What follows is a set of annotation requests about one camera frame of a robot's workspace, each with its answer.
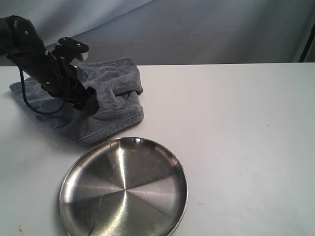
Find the white tabletop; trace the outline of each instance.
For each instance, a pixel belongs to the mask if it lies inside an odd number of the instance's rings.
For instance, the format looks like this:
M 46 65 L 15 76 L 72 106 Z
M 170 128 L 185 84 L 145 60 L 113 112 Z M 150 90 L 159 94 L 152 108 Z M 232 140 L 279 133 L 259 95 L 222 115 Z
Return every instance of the white tabletop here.
M 140 66 L 139 136 L 181 161 L 189 202 L 175 236 L 315 235 L 315 63 Z M 0 67 L 0 235 L 63 236 L 57 193 L 86 148 L 25 115 Z

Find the gray towel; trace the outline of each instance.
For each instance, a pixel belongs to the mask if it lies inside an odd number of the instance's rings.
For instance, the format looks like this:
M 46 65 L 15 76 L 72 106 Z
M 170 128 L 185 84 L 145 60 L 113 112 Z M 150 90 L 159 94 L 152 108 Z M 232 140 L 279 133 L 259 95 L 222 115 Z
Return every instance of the gray towel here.
M 66 106 L 54 115 L 44 116 L 31 111 L 23 101 L 21 82 L 10 85 L 17 103 L 34 113 L 36 119 L 51 127 L 58 135 L 82 145 L 90 145 L 143 120 L 138 94 L 142 93 L 140 75 L 131 59 L 123 58 L 77 66 L 83 86 L 97 91 L 98 112 L 87 116 Z M 26 96 L 36 109 L 56 110 L 62 101 L 51 97 L 33 78 L 25 80 Z

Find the black cable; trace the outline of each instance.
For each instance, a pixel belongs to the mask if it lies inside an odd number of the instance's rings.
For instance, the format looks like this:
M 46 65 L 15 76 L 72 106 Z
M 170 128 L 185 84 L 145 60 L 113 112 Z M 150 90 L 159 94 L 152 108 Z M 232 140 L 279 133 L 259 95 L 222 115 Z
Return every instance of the black cable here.
M 64 59 L 63 59 L 63 68 L 64 68 L 64 71 L 66 73 L 66 77 L 67 77 L 67 80 L 68 80 L 68 91 L 67 91 L 67 96 L 66 98 L 64 99 L 63 103 L 61 104 L 61 106 L 56 109 L 55 111 L 53 112 L 41 112 L 39 110 L 37 110 L 35 107 L 33 107 L 27 100 L 26 98 L 26 93 L 25 93 L 25 82 L 24 82 L 24 75 L 23 75 L 23 70 L 20 68 L 15 56 L 9 52 L 7 49 L 3 48 L 3 47 L 0 47 L 2 50 L 6 51 L 10 57 L 12 57 L 14 63 L 16 64 L 16 66 L 18 67 L 19 69 L 19 72 L 20 72 L 20 77 L 21 77 L 21 85 L 22 85 L 22 97 L 23 97 L 23 100 L 25 102 L 25 104 L 34 112 L 38 113 L 38 114 L 41 114 L 41 115 L 53 115 L 53 114 L 56 114 L 58 113 L 59 111 L 61 111 L 65 104 L 67 103 L 68 99 L 69 99 L 69 95 L 70 95 L 70 79 L 69 79 L 69 75 L 66 71 L 66 66 L 65 66 L 65 63 L 64 63 Z

